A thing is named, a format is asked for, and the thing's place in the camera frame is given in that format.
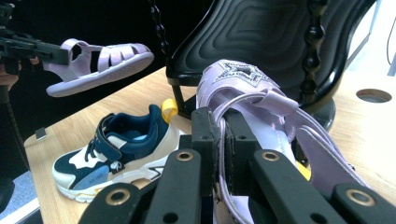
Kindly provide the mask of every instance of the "black chair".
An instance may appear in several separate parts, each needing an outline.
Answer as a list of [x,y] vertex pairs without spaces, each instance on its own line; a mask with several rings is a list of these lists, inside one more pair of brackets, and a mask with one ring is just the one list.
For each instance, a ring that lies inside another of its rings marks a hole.
[[349,44],[374,2],[214,0],[199,25],[172,50],[161,20],[166,15],[150,0],[180,115],[188,118],[195,109],[195,99],[185,101],[180,86],[197,86],[207,66],[229,59],[258,66],[329,127],[335,113],[332,95],[345,70]]

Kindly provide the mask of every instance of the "blue sneaker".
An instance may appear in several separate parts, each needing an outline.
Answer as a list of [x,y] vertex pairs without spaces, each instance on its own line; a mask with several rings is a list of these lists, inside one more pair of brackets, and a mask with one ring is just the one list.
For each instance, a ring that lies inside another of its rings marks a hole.
[[179,137],[180,130],[163,119],[156,105],[150,105],[143,117],[109,114],[87,146],[55,161],[52,176],[62,194],[89,203],[113,183],[160,177]]

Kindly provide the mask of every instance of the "lavender sandal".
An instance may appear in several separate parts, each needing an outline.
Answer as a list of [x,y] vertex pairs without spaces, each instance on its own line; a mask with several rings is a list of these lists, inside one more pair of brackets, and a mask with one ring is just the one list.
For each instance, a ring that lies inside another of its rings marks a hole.
[[[310,182],[325,194],[331,194],[339,183],[366,186],[328,133],[256,66],[228,60],[208,66],[197,90],[197,108],[203,106],[213,111],[222,139],[226,125],[222,116],[229,108],[234,108],[242,113],[262,148],[280,151],[293,163],[290,142],[297,138],[310,161]],[[224,141],[219,143],[219,197],[235,220],[248,223],[250,214],[238,208],[246,203],[227,189],[223,154]]]
[[[72,51],[74,46],[81,48],[81,54],[75,60]],[[63,81],[47,88],[47,94],[54,97],[72,95],[129,77],[148,67],[154,60],[149,48],[142,44],[102,47],[68,39],[62,43],[61,49],[69,51],[69,65],[43,63],[45,70],[55,73]],[[93,51],[100,51],[97,72],[91,71]]]

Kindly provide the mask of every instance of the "wire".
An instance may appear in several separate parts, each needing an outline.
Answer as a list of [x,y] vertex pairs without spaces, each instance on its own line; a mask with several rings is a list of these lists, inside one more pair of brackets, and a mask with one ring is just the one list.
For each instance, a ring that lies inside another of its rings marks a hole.
[[388,41],[387,41],[387,59],[388,59],[389,65],[391,65],[391,63],[390,63],[390,58],[389,58],[389,41],[390,41],[390,37],[392,36],[392,33],[393,33],[393,27],[394,27],[394,25],[395,25],[395,22],[396,22],[396,17],[395,17],[395,19],[393,20],[392,28],[390,28],[390,33],[389,33]]

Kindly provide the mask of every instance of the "table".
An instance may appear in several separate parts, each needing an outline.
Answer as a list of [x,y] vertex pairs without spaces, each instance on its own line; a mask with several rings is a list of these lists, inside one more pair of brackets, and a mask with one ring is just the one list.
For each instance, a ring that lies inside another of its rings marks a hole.
[[[396,102],[384,104],[364,102],[356,96],[361,89],[378,88],[396,96],[396,79],[371,74],[345,74],[333,99],[337,112],[330,134],[346,159],[355,166],[372,188],[396,205]],[[188,98],[195,88],[183,87]],[[99,120],[108,113],[124,112],[146,115],[149,104],[160,105],[173,98],[165,70],[144,77],[107,98],[46,128],[47,137],[37,141],[29,137],[24,145],[28,156],[35,191],[44,223],[78,223],[87,203],[78,203],[63,196],[55,187],[51,166],[64,153],[83,147],[92,139]],[[191,133],[191,123],[177,116],[176,125]]]

